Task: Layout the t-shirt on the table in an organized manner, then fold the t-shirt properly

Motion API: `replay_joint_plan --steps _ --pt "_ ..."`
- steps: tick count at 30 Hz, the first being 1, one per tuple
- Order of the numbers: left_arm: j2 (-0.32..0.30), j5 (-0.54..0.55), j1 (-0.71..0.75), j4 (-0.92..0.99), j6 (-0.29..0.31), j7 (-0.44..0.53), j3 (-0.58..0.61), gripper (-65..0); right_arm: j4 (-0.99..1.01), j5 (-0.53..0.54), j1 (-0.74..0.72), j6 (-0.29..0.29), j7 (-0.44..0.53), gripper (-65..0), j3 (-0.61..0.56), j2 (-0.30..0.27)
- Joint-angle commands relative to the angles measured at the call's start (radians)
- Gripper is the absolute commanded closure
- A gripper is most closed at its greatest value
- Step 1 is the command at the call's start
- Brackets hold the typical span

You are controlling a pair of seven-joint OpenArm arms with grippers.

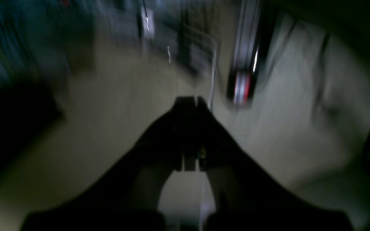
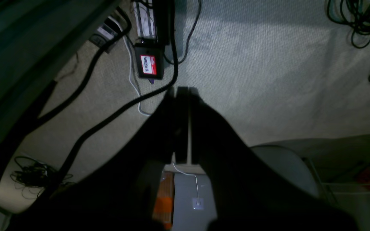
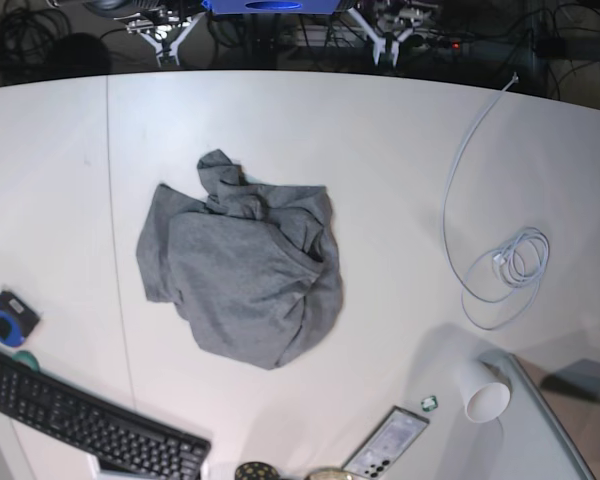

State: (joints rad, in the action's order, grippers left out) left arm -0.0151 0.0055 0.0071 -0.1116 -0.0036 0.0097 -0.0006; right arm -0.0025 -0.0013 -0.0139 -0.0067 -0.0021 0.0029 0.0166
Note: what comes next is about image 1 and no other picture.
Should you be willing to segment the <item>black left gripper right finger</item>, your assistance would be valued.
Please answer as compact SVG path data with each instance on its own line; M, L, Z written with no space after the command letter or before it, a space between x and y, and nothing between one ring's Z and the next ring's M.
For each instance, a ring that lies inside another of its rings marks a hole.
M348 216L305 202L274 180L214 118L202 97L197 119L216 212L207 231L352 231Z

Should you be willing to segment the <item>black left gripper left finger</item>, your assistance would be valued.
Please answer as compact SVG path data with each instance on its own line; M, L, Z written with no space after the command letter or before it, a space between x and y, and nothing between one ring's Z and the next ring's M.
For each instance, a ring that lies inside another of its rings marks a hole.
M185 98L176 98L91 187L54 209L28 215L22 231L165 231L157 206L166 180L182 164L184 109Z

